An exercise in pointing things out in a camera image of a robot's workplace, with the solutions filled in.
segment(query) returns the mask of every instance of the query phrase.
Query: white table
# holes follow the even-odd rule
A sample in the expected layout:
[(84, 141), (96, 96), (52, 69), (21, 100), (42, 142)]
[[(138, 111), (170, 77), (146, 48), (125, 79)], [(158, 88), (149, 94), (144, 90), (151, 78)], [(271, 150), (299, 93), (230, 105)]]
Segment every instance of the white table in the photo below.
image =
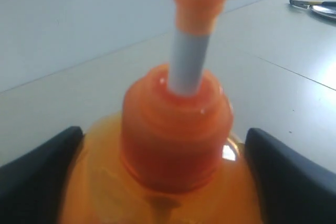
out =
[[(223, 83), (243, 140), (260, 127), (336, 172), (336, 28), (265, 0), (220, 18), (207, 68)], [(86, 62), (0, 94), (0, 165), (61, 130), (84, 130), (121, 108), (128, 86), (167, 61), (172, 33)]]

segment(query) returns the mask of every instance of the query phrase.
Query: orange plastic bottle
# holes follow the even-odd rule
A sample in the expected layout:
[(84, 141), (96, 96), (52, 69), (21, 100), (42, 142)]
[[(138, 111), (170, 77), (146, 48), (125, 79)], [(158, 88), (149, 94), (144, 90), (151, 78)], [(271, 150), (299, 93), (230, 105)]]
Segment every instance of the orange plastic bottle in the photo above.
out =
[[(214, 18), (177, 27), (202, 36)], [(168, 65), (149, 71), (126, 92), (122, 114), (86, 134), (69, 170), (60, 224), (261, 223), (218, 80), (204, 71), (195, 93), (178, 95), (169, 72)]]

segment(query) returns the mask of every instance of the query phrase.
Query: white tube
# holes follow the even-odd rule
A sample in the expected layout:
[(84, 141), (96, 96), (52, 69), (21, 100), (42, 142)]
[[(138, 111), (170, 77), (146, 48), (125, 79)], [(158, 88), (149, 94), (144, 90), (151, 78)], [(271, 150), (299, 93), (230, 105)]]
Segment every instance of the white tube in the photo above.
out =
[(173, 93), (186, 97), (197, 93), (209, 38), (176, 29), (168, 77), (168, 88)]

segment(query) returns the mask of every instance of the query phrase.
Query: plastic container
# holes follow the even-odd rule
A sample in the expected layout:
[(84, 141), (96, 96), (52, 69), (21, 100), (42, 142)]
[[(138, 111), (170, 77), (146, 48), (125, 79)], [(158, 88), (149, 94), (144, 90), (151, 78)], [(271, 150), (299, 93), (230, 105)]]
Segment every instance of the plastic container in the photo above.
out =
[(259, 224), (255, 184), (229, 137), (232, 109), (205, 71), (198, 93), (167, 88), (167, 65), (97, 122), (70, 169), (61, 224)]

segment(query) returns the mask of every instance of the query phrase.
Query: white wall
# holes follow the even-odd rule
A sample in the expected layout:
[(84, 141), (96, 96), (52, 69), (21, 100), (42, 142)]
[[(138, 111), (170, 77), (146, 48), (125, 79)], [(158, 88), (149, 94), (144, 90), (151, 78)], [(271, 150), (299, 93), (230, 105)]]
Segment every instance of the white wall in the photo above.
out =
[[(226, 9), (255, 1), (230, 0)], [(0, 0), (0, 7), (0, 91), (164, 33), (174, 16), (172, 0)]]

